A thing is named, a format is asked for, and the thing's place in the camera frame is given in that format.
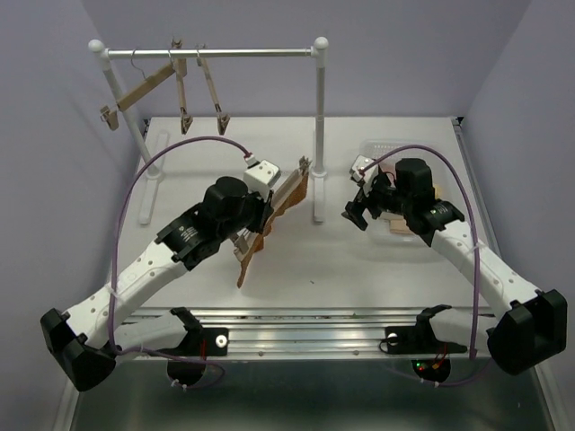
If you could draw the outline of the cream beige underwear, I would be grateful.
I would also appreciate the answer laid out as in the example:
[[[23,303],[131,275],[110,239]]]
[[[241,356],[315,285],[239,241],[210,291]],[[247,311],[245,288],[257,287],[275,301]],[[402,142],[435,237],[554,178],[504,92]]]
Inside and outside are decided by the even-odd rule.
[[[383,213],[383,218],[389,223],[390,231],[400,235],[432,235],[443,225],[442,210],[438,204],[440,199],[434,184],[417,186],[414,189],[397,187],[402,199],[403,217]]]

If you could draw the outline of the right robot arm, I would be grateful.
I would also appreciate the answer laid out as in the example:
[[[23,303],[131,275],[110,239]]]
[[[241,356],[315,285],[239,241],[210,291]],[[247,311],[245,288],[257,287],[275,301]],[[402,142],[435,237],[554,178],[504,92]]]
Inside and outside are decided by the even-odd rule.
[[[425,161],[403,158],[389,177],[375,160],[358,156],[350,169],[358,194],[343,217],[367,229],[373,219],[401,216],[412,233],[444,257],[491,308],[489,315],[450,305],[424,309],[412,326],[386,332],[392,355],[486,352],[505,373],[521,374],[565,350],[568,304],[557,290],[522,278],[473,233],[452,203],[437,197]]]

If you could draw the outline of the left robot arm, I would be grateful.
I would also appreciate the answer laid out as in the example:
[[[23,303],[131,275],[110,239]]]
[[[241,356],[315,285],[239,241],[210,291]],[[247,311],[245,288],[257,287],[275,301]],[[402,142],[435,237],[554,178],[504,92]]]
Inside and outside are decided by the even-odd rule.
[[[122,357],[159,356],[205,367],[207,352],[221,354],[214,337],[206,336],[184,307],[138,324],[123,321],[243,229],[262,233],[273,213],[273,184],[218,178],[201,202],[173,219],[104,287],[63,312],[50,309],[41,317],[46,346],[77,390],[102,383]]]

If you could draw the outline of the beige hanger with pink underwear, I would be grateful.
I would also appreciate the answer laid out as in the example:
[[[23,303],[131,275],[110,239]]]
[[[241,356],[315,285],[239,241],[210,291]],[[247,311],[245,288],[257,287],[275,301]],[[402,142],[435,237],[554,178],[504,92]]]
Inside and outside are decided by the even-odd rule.
[[[210,94],[210,98],[214,104],[215,112],[217,115],[218,134],[220,136],[223,136],[226,133],[226,129],[230,121],[230,116],[228,113],[224,112],[221,107],[221,103],[218,98],[217,89],[208,65],[208,61],[201,55],[198,55],[196,58],[196,62],[197,65],[202,69],[208,87],[208,91]]]

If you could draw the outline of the beige hanger with brown underwear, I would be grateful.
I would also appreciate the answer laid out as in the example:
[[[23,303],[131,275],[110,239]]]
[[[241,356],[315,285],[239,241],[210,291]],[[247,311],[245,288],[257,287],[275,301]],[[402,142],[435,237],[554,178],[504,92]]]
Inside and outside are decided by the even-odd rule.
[[[277,217],[302,202],[307,195],[309,169],[311,160],[302,156],[298,161],[298,167],[274,191],[271,200],[273,214],[266,223],[263,233],[251,233],[247,231],[239,235],[234,241],[234,255],[237,260],[244,264],[248,262],[253,253],[262,249],[265,237],[270,234],[273,222]]]

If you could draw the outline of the brown underwear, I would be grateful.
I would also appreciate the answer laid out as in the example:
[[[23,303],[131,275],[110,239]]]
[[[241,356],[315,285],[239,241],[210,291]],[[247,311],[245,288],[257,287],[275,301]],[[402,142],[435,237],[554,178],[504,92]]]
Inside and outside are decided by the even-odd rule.
[[[299,170],[293,171],[274,192],[271,200],[273,213],[266,222],[263,233],[246,231],[245,233],[240,233],[233,240],[234,255],[240,264],[240,274],[236,281],[238,288],[243,285],[253,255],[263,250],[265,238],[271,233],[275,220],[305,199],[308,179],[308,173],[302,173]]]

